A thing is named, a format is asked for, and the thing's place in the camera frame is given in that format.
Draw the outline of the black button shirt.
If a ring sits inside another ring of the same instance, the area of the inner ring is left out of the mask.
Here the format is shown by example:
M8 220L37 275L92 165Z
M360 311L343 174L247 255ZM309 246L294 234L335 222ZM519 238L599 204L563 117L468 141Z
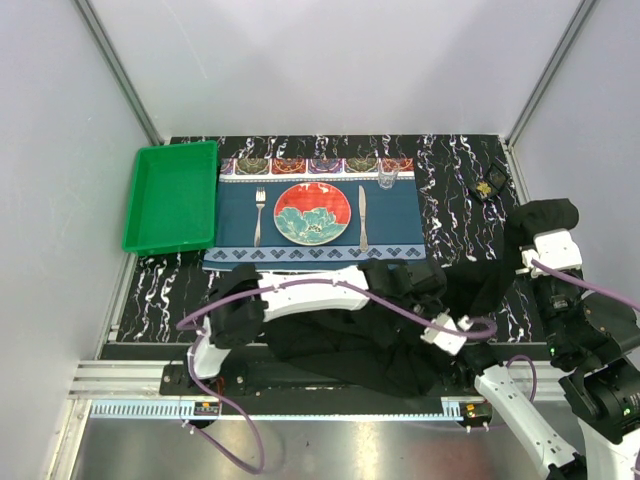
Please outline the black button shirt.
M514 209L504 227L497 260L464 261L443 269L445 288L423 290L424 318L440 310L454 318L482 318L497 311L521 268L520 250L551 230L579 222L567 198L531 201ZM422 327L374 302L353 312L325 310L275 319L265 341L279 360L296 368L398 397L429 392L450 370L450 357L420 336Z

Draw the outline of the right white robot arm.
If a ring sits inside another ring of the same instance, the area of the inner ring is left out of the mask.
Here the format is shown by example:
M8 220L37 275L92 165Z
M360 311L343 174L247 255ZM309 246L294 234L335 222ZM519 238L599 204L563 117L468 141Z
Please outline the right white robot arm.
M543 479L636 479L639 476L638 304L586 282L578 269L533 279L550 364L576 416L579 453L515 386L486 344L454 371L466 396L481 394L523 446Z

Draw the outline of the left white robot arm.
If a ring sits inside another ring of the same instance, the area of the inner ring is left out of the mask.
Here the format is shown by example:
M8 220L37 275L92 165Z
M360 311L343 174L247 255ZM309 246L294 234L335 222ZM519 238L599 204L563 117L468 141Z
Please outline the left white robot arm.
M210 304L179 322L197 335L181 384L208 394L231 351L266 337L271 352L301 370L372 390L411 395L431 386L435 352L454 356L497 327L457 315L435 263L368 260L292 276L244 264L228 272Z

